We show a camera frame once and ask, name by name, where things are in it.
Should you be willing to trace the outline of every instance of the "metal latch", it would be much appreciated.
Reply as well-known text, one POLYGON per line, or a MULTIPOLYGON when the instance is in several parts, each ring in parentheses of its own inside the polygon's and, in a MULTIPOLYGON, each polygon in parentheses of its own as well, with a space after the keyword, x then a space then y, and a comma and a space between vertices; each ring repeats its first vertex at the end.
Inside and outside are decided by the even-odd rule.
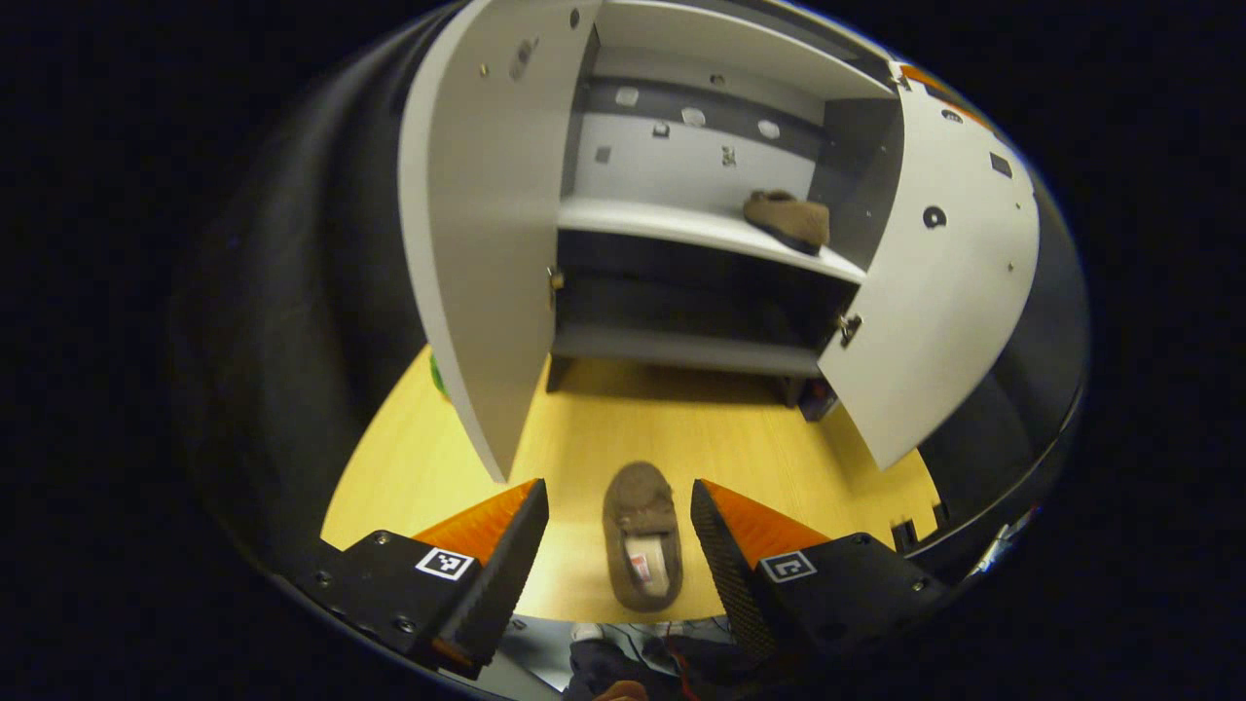
POLYGON ((835 319, 835 325, 844 334, 840 336, 840 345, 847 347, 849 342, 852 342, 852 339, 856 336, 857 329, 861 327, 861 314, 852 314, 851 316, 840 314, 835 319))
POLYGON ((1029 512, 1025 512, 1025 514, 1020 519, 1018 519, 1015 524, 1013 525, 1004 524, 999 527, 999 532, 996 533, 996 539, 991 542, 991 545, 987 548, 987 552, 982 555, 982 559, 978 560, 978 564, 973 568, 972 572, 969 572, 968 575, 966 575, 966 578, 986 573, 991 570, 991 568, 993 568, 997 563, 999 563, 1004 558, 1004 555, 1007 555, 1008 552, 1013 549, 1014 547, 1013 538, 1018 533, 1020 533, 1022 529, 1029 525, 1030 519, 1034 517, 1037 512, 1038 507, 1035 506, 1029 512))
POLYGON ((553 309, 553 298, 559 289, 567 285, 567 276, 562 274, 558 265, 547 266, 546 274, 549 275, 549 308, 553 309))
POLYGON ((905 70, 898 61, 887 61, 887 68, 891 71, 891 82, 903 87, 908 92, 912 92, 912 86, 908 85, 908 77, 905 76, 905 70))

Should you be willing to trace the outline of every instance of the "dark clothing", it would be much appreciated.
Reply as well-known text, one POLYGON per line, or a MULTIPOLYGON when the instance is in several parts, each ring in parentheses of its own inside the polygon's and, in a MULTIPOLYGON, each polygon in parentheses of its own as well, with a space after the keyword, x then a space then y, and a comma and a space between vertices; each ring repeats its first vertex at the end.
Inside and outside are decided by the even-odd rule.
POLYGON ((619 650, 609 640, 581 640, 571 644, 571 684, 562 692, 564 701, 593 701, 616 681, 633 680, 644 685, 652 701, 683 699, 679 679, 650 670, 619 650))
MULTIPOLYGON (((750 684, 758 664, 735 645, 672 635, 670 646, 688 669, 689 686, 703 700, 748 699, 760 691, 750 684)), ((665 646, 660 639, 644 645, 644 655, 660 659, 665 646)), ((649 669, 632 660, 609 640, 582 640, 571 644, 571 684, 562 692, 564 701, 592 701, 616 681, 633 680, 644 685, 653 701, 687 699, 678 677, 649 669)))

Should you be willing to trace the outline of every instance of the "shoe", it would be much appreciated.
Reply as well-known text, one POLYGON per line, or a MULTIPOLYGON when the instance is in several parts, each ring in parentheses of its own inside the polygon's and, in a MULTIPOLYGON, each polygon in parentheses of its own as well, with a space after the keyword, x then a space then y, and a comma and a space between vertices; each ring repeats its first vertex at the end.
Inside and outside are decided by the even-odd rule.
POLYGON ((744 218, 779 243, 809 255, 817 255, 831 239, 831 210, 826 204, 802 202, 782 189, 754 189, 744 203, 744 218))
POLYGON ((614 598, 633 611, 660 611, 679 596, 684 573, 670 484, 649 463, 614 476, 602 508, 614 598))
POLYGON ((571 641, 579 642, 581 640, 602 640, 606 637, 606 630, 597 624, 574 624, 571 626, 571 641))

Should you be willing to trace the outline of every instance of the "wooden tabletop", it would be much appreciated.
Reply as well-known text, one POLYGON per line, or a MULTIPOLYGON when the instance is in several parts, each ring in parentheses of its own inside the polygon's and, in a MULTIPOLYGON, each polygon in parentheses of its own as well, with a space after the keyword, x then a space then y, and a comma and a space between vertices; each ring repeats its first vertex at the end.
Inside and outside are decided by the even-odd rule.
MULTIPOLYGON (((510 486, 545 478, 549 523, 515 613, 616 624, 723 615, 689 518, 697 478, 830 538, 867 532, 890 544, 891 528, 907 519, 918 538, 934 530, 939 498, 916 451, 880 473, 842 410, 807 423, 773 383, 613 361, 573 362, 553 395, 542 377, 510 486), (655 614, 623 608, 607 574, 602 499, 634 461, 663 472, 679 519, 683 590, 655 614)), ((425 346, 355 448, 321 538, 345 549, 376 529, 415 534, 510 486, 486 474, 432 385, 425 346)))

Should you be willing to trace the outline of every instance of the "person's hand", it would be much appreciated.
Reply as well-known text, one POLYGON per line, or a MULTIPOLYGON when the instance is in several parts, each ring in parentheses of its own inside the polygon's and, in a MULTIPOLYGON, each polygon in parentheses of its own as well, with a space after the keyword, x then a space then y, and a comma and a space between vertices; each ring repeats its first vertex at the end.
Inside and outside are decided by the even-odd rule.
POLYGON ((616 681, 593 701, 649 701, 649 694, 638 681, 616 681))

